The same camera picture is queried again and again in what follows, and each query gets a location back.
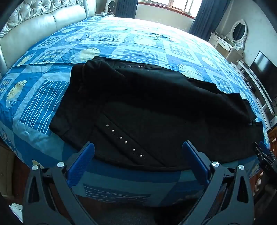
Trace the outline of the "white TV stand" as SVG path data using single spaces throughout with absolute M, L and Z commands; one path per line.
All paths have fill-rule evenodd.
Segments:
M 258 105 L 258 109 L 260 110 L 262 118 L 265 121 L 266 130 L 272 130 L 275 123 L 271 120 L 276 116 L 276 114 L 273 110 L 270 97 L 263 88 L 263 85 L 253 71 L 250 70 L 249 67 L 245 66 L 241 61 L 238 60 L 237 64 L 231 62 L 231 65 L 240 74 L 250 93 L 253 95 L 254 101 Z

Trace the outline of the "white oval vanity mirror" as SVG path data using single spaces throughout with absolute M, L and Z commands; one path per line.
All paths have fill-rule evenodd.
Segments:
M 248 26 L 243 19 L 240 19 L 234 23 L 226 37 L 230 41 L 232 41 L 235 44 L 235 46 L 238 46 L 240 49 L 244 50 L 247 34 Z

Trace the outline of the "black flat television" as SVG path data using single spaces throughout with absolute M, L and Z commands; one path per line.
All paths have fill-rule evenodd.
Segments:
M 271 101 L 276 98 L 276 66 L 261 51 L 258 52 L 250 65 L 251 71 L 255 74 Z

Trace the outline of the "brown wooden cabinet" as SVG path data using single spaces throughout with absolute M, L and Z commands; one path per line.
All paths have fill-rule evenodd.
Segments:
M 270 140 L 270 150 L 277 155 L 277 127 L 268 132 L 269 140 Z

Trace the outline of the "dark blue right curtain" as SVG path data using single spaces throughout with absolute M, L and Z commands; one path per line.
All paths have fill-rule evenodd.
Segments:
M 189 33 L 208 41 L 210 33 L 218 27 L 230 0 L 203 0 Z

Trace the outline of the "white slipper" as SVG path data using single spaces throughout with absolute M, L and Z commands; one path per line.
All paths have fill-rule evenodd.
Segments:
M 17 218 L 23 222 L 23 206 L 17 203 L 12 203 L 9 205 L 10 209 L 13 211 L 13 213 L 17 216 Z

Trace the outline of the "white standing fan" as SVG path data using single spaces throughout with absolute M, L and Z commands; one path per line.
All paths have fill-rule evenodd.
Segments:
M 115 0 L 107 0 L 103 13 L 107 15 L 114 15 L 116 6 L 117 4 Z

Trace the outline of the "blue patterned bed sheet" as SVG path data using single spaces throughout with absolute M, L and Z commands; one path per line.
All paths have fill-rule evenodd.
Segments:
M 213 83 L 224 93 L 238 93 L 248 100 L 256 121 L 262 123 L 240 74 L 210 43 L 159 23 L 95 16 L 35 43 L 1 79 L 1 138 L 27 166 L 53 167 L 79 151 L 49 126 L 69 86 L 73 66 L 95 57 L 156 65 Z M 221 164 L 243 164 L 248 176 L 258 171 L 255 154 Z M 182 171 L 137 170 L 108 164 L 95 154 L 73 190 L 106 203 L 163 206 L 201 188 L 189 167 Z

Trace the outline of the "white dressing table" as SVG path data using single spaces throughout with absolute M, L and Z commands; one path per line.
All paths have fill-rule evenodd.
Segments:
M 216 33 L 210 33 L 208 41 L 229 63 L 237 65 L 238 60 L 243 59 L 243 50 L 232 43 L 228 38 Z

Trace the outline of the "window with red frame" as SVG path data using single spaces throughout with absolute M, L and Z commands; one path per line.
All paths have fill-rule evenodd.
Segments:
M 200 9 L 202 0 L 147 0 L 139 4 L 159 7 L 194 19 Z

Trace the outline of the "black studded pants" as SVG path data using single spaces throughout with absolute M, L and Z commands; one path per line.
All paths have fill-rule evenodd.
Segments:
M 221 163 L 254 154 L 264 140 L 248 100 L 156 65 L 95 57 L 74 65 L 50 130 L 97 159 L 148 171 L 182 171 L 190 141 Z

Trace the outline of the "cream tufted leather headboard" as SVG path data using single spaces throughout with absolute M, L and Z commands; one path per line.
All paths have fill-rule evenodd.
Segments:
M 1 77 L 35 43 L 96 13 L 96 1 L 23 1 L 1 30 Z

